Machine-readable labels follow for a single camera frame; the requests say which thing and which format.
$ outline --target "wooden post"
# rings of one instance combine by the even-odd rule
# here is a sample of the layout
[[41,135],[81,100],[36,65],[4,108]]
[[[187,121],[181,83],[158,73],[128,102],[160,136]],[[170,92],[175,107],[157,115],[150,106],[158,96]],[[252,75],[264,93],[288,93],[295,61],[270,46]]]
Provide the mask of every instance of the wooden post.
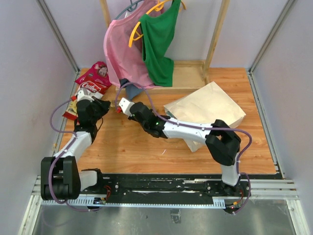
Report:
[[100,0],[101,8],[102,8],[102,13],[104,20],[106,21],[107,28],[111,24],[111,17],[109,13],[109,8],[108,8],[108,3],[107,0]]
[[214,54],[214,51],[215,51],[215,47],[216,47],[217,41],[218,41],[219,36],[220,36],[220,32],[221,32],[222,25],[223,25],[223,22],[224,22],[224,19],[225,19],[225,16],[226,16],[226,12],[227,12],[227,9],[228,9],[228,6],[229,6],[229,2],[230,2],[230,0],[223,0],[222,1],[220,12],[219,12],[219,16],[217,17],[217,20],[216,20],[216,25],[215,25],[215,28],[214,28],[214,33],[213,33],[213,36],[212,36],[209,52],[207,54],[206,61],[205,61],[205,64],[203,66],[202,80],[205,81],[207,79],[207,83],[210,82],[210,79],[208,78],[208,71],[209,71],[209,68],[210,68],[210,65],[211,65],[211,62],[212,62],[212,58],[213,58],[213,54]]

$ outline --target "yellow hanger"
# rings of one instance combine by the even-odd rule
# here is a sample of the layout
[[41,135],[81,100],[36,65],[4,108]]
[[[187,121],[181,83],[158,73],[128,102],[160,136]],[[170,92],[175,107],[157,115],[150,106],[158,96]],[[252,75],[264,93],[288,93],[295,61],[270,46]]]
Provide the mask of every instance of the yellow hanger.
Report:
[[[154,7],[152,7],[149,11],[147,11],[147,15],[149,14],[149,13],[151,13],[152,11],[160,11],[163,7],[164,7],[164,4],[166,3],[166,2],[168,2],[168,1],[172,1],[172,0],[164,0],[164,1],[162,1],[162,2],[159,2],[157,5],[155,5]],[[186,10],[186,6],[185,6],[185,4],[181,1],[181,4],[182,4],[182,7],[184,8],[184,10]],[[143,34],[139,34],[138,32],[137,32],[137,29],[138,29],[138,27],[139,27],[139,25],[140,25],[140,22],[138,22],[137,24],[136,24],[136,26],[135,26],[135,28],[133,29],[133,31],[132,31],[132,33],[131,33],[131,37],[129,38],[129,42],[128,42],[128,46],[129,47],[132,47],[132,45],[133,45],[133,41],[137,41],[138,39],[140,39],[140,38],[142,38],[142,36],[143,36]]]

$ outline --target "green shirt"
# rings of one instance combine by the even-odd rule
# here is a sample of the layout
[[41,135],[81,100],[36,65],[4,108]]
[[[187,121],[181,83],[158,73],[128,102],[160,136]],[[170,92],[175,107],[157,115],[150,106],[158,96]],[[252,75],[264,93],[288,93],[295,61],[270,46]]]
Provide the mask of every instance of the green shirt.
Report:
[[175,32],[181,0],[174,0],[171,7],[158,17],[144,14],[140,19],[142,59],[151,80],[158,86],[173,86],[174,61],[165,57]]

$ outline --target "clothes hanger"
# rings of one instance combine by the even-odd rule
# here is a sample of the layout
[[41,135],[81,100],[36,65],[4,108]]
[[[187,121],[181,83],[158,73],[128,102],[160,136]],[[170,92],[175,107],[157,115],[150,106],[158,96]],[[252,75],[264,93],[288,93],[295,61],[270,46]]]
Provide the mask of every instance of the clothes hanger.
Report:
[[118,16],[115,17],[115,20],[118,20],[125,13],[125,11],[129,11],[129,12],[135,11],[137,9],[138,3],[141,1],[144,1],[144,0],[138,0],[138,1],[135,1],[134,3],[133,3],[133,0],[131,0],[131,4],[128,7],[126,7],[121,13],[119,13]]
[[[152,11],[160,11],[163,7],[164,4],[168,1],[173,1],[173,0],[164,0],[162,2],[159,2],[157,5],[155,5],[154,7],[152,7],[149,11],[147,11],[147,15],[149,15]],[[184,10],[186,10],[186,5],[181,1],[182,7],[184,8]],[[143,34],[139,34],[137,32],[137,29],[140,25],[140,22],[138,22],[135,26],[135,28],[133,29],[132,33],[131,33],[131,37],[129,38],[129,42],[128,42],[128,46],[132,47],[133,45],[133,41],[137,41],[138,39],[142,38]]]

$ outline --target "wooden floor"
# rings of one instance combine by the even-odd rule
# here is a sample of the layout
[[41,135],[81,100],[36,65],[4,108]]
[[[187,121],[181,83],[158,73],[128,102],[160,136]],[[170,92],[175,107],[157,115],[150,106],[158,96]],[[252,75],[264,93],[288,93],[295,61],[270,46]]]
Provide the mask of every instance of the wooden floor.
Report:
[[[241,157],[240,171],[253,174],[274,174],[275,167],[244,69],[212,68],[211,81],[215,81],[246,113],[239,128],[251,133],[253,143]],[[187,94],[153,94],[154,105],[164,114],[163,105]],[[110,87],[103,99],[113,100],[115,87]],[[134,99],[149,104],[145,94]],[[73,130],[68,120],[66,130]],[[248,138],[242,138],[242,147]],[[69,140],[65,134],[61,147]],[[145,133],[140,125],[127,120],[124,114],[111,110],[104,116],[104,124],[96,140],[78,161],[79,170],[99,168],[105,173],[220,173],[221,169],[204,146],[191,153],[179,139],[156,139]]]

